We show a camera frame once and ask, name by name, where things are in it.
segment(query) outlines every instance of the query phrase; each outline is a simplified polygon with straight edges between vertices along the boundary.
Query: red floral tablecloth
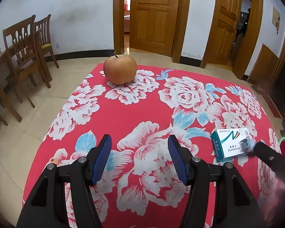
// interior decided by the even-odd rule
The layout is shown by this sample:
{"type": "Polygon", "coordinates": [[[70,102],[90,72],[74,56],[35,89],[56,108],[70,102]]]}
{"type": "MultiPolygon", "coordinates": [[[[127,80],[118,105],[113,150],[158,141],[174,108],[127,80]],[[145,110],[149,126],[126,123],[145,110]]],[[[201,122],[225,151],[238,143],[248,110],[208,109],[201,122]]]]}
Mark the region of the red floral tablecloth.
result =
{"type": "MultiPolygon", "coordinates": [[[[112,137],[102,179],[91,193],[104,227],[178,227],[189,187],[178,179],[167,149],[174,134],[192,155],[217,164],[210,134],[218,128],[247,127],[251,136],[279,151],[271,124],[247,87],[180,70],[138,65],[133,82],[116,86],[103,64],[82,81],[53,121],[35,156],[23,203],[45,166],[71,164],[112,137]]],[[[257,158],[232,160],[262,205],[275,174],[257,158]]],[[[214,184],[205,227],[211,226],[214,184]]],[[[70,185],[66,206],[76,227],[70,185]]]]}

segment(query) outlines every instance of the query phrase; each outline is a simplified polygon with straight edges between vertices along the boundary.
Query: yellow seat cushion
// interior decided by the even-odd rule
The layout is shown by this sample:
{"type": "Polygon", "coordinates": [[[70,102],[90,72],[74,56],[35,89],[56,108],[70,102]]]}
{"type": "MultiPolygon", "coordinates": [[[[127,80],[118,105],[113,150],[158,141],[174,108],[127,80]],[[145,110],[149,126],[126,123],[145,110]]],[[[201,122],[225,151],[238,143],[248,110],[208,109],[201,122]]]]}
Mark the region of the yellow seat cushion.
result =
{"type": "Polygon", "coordinates": [[[41,45],[41,48],[42,49],[45,49],[45,48],[47,48],[47,47],[49,47],[49,46],[51,46],[52,44],[45,44],[45,45],[41,45]]]}

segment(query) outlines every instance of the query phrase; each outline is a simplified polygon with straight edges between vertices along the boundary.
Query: blue gripper pad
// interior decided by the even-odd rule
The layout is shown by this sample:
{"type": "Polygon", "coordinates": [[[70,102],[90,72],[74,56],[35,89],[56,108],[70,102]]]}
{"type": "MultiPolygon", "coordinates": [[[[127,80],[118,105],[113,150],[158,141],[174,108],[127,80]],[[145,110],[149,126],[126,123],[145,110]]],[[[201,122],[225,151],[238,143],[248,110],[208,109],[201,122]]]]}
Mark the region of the blue gripper pad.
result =
{"type": "Polygon", "coordinates": [[[168,138],[168,150],[179,180],[186,186],[190,185],[186,174],[192,158],[190,151],[187,148],[182,148],[174,135],[170,135],[168,138]]]}
{"type": "Polygon", "coordinates": [[[103,141],[101,141],[98,145],[98,147],[101,147],[101,149],[97,155],[95,163],[93,164],[93,175],[91,178],[93,185],[95,185],[101,179],[112,148],[111,136],[108,135],[104,143],[102,142],[103,141]]]}

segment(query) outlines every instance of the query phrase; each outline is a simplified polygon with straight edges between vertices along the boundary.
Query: metal bolt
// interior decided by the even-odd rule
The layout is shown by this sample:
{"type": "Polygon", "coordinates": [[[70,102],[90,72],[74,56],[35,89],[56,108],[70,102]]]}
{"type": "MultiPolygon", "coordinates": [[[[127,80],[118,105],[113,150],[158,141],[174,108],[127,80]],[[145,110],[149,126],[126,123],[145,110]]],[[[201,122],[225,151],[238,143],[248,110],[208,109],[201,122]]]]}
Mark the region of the metal bolt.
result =
{"type": "Polygon", "coordinates": [[[199,161],[201,161],[201,158],[197,157],[197,156],[193,156],[192,157],[192,161],[195,162],[195,163],[198,163],[199,161]]]}
{"type": "Polygon", "coordinates": [[[231,169],[233,167],[233,164],[231,164],[230,162],[227,162],[225,164],[225,166],[228,168],[228,169],[231,169]]]}
{"type": "Polygon", "coordinates": [[[86,157],[80,157],[80,158],[78,159],[78,162],[79,162],[79,163],[84,163],[85,161],[87,161],[87,158],[86,158],[86,157]]]}
{"type": "Polygon", "coordinates": [[[52,170],[52,169],[54,169],[54,167],[55,167],[55,164],[51,163],[51,164],[48,164],[46,168],[48,170],[52,170]]]}

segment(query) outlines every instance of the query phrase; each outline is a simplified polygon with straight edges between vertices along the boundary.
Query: white and teal box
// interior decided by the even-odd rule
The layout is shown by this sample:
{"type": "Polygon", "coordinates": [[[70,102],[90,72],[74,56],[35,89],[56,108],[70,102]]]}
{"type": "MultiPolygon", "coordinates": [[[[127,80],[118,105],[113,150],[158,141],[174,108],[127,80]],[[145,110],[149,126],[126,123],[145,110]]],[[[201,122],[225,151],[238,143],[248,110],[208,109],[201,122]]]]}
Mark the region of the white and teal box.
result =
{"type": "Polygon", "coordinates": [[[240,146],[240,141],[250,137],[247,128],[217,129],[211,134],[217,162],[228,161],[247,155],[240,146]]]}

